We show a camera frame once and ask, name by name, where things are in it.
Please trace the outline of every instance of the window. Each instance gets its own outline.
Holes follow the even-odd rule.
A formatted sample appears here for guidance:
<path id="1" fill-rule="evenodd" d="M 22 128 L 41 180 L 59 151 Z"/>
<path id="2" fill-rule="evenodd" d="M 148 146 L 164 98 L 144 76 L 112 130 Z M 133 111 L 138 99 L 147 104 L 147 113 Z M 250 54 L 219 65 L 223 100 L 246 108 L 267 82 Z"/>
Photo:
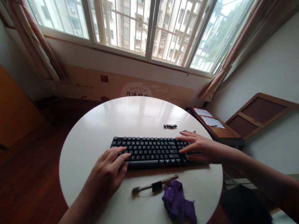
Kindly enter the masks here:
<path id="1" fill-rule="evenodd" d="M 49 14 L 49 12 L 48 12 L 47 7 L 46 7 L 46 6 L 41 6 L 41 9 L 43 10 L 43 13 L 44 13 L 44 15 L 45 15 L 45 18 L 48 19 L 48 20 L 51 20 L 51 16 L 50 16 L 50 14 Z"/>
<path id="2" fill-rule="evenodd" d="M 182 71 L 196 74 L 205 71 L 211 76 L 258 1 L 160 0 L 158 8 L 153 9 L 154 2 L 25 1 L 45 35 L 105 51 L 114 48 L 112 52 L 118 54 L 172 68 L 180 66 Z"/>
<path id="3" fill-rule="evenodd" d="M 179 23 L 181 23 L 181 22 L 182 22 L 183 15 L 184 15 L 184 10 L 183 10 L 183 9 L 181 9 L 181 10 L 180 10 L 180 15 L 178 16 L 178 22 L 179 22 Z"/>

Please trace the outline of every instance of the purple cloth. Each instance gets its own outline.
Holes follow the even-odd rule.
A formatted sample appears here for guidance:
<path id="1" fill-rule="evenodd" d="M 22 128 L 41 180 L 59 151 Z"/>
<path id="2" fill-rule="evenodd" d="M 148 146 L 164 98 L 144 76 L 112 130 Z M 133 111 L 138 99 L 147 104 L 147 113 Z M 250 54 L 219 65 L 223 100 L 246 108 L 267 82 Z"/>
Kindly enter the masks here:
<path id="1" fill-rule="evenodd" d="M 165 192 L 162 197 L 164 207 L 170 218 L 173 221 L 179 218 L 183 222 L 184 216 L 186 216 L 192 223 L 197 223 L 194 203 L 184 198 L 183 184 L 174 180 L 170 186 L 170 189 L 165 186 Z"/>

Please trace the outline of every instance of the right hand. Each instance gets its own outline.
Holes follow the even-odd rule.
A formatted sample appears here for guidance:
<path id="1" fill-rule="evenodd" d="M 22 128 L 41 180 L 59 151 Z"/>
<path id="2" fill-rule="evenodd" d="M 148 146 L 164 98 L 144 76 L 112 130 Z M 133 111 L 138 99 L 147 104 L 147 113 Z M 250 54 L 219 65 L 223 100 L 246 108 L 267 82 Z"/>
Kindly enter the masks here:
<path id="1" fill-rule="evenodd" d="M 200 155 L 189 155 L 188 160 L 194 160 L 203 163 L 228 163 L 231 162 L 241 151 L 223 145 L 216 141 L 205 138 L 193 132 L 180 132 L 184 136 L 176 137 L 180 141 L 190 142 L 191 145 L 181 149 L 180 153 L 192 153 L 195 150 L 201 152 Z"/>

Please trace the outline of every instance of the space bar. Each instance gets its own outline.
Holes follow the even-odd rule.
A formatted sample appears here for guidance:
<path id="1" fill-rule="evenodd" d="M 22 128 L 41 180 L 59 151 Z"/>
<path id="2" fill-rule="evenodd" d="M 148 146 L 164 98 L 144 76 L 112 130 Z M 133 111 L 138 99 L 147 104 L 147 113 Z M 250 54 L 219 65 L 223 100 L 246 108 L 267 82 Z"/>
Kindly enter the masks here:
<path id="1" fill-rule="evenodd" d="M 146 161 L 129 161 L 129 167 L 133 166 L 157 166 L 159 165 L 158 160 L 146 160 Z"/>

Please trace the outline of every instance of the white table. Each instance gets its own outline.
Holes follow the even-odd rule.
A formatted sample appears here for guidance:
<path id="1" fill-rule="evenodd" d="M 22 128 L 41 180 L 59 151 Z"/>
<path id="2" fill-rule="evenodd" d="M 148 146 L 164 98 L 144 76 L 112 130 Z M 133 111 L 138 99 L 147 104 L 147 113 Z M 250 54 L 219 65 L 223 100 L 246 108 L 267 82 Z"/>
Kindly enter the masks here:
<path id="1" fill-rule="evenodd" d="M 163 124 L 177 124 L 165 129 Z M 174 138 L 179 131 L 196 130 L 211 138 L 189 113 L 169 102 L 131 96 L 105 102 L 85 114 L 72 128 L 62 148 L 59 179 L 70 206 L 80 193 L 97 159 L 110 148 L 114 136 Z M 133 198 L 133 187 L 154 183 L 178 174 L 187 200 L 195 200 L 198 223 L 207 223 L 218 204 L 222 189 L 222 166 L 204 169 L 166 168 L 128 171 L 98 223 L 172 223 L 164 208 L 164 191 Z"/>

